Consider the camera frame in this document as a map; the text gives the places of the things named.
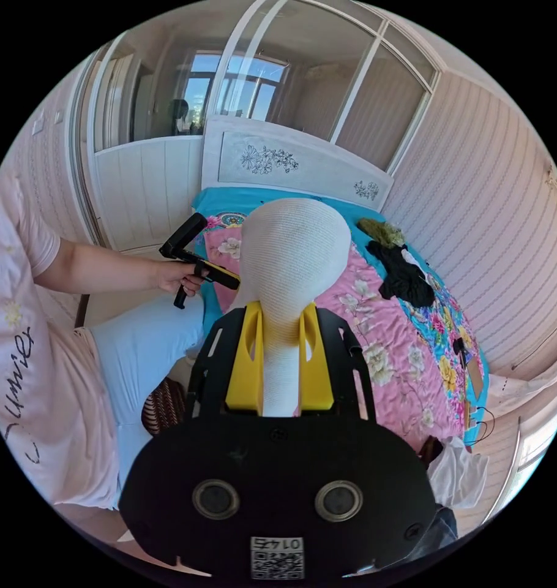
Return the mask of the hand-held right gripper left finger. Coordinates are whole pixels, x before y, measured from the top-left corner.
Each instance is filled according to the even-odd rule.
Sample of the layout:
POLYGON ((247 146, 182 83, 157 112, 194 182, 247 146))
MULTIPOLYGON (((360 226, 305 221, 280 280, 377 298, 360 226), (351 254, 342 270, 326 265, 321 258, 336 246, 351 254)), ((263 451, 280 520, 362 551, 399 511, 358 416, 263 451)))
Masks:
POLYGON ((237 346, 226 392, 230 410, 261 410, 264 394, 263 315, 259 302, 236 308, 237 346))

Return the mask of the person's left hand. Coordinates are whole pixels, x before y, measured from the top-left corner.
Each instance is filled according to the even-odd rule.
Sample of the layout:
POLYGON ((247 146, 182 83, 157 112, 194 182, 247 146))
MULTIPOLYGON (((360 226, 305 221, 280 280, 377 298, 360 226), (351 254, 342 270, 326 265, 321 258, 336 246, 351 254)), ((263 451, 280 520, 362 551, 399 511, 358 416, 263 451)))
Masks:
POLYGON ((179 261, 161 261, 155 263, 154 284, 160 290, 177 294, 182 291, 193 297, 201 288, 203 277, 196 274, 196 266, 179 261))

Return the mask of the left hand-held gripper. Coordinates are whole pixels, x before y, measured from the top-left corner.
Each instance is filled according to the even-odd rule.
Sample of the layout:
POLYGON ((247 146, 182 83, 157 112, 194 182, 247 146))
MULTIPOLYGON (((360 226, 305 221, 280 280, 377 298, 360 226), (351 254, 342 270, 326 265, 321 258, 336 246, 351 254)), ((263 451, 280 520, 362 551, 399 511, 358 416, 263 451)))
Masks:
POLYGON ((176 262, 188 263, 195 267, 194 275, 206 282, 216 283, 236 291, 240 286, 240 277, 226 268, 215 265, 202 257, 181 257, 176 262))

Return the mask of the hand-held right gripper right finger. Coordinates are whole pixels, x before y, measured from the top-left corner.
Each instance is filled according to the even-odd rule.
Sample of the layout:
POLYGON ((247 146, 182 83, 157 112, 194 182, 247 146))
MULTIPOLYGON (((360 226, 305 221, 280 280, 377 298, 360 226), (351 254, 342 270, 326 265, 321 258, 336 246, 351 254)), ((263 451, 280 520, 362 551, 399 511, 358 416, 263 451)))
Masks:
POLYGON ((317 306, 314 303, 310 303, 299 318, 299 408, 332 408, 329 368, 317 306))

